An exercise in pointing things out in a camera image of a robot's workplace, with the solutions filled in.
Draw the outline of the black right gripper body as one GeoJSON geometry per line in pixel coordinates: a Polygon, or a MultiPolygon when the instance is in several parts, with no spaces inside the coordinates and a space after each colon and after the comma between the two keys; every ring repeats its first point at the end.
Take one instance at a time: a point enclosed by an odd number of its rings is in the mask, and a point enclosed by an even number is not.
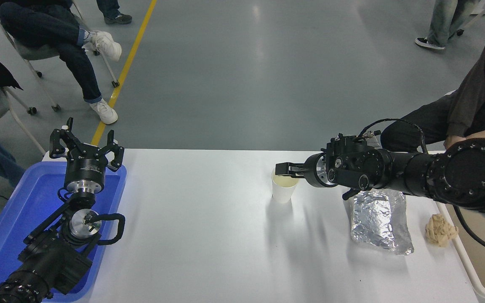
{"type": "Polygon", "coordinates": [[[323,187],[317,175],[318,161],[321,159],[321,157],[322,154],[314,154],[308,157],[308,159],[306,159],[304,163],[304,178],[308,182],[308,184],[316,188],[323,187]]]}

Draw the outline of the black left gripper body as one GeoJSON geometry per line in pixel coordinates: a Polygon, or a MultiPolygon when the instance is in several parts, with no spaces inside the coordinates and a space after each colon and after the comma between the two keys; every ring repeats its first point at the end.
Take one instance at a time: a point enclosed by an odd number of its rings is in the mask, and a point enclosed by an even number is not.
{"type": "Polygon", "coordinates": [[[80,155],[67,154],[65,185],[75,181],[93,181],[98,185],[105,183],[107,158],[87,158],[80,155]]]}

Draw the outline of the person's hand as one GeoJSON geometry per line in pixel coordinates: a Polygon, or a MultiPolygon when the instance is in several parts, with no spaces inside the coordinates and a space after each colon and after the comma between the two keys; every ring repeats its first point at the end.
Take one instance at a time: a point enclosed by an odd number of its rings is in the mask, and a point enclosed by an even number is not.
{"type": "Polygon", "coordinates": [[[446,150],[450,149],[451,146],[458,142],[462,142],[464,140],[467,140],[468,138],[462,137],[462,136],[447,136],[447,138],[444,140],[443,145],[446,150]]]}

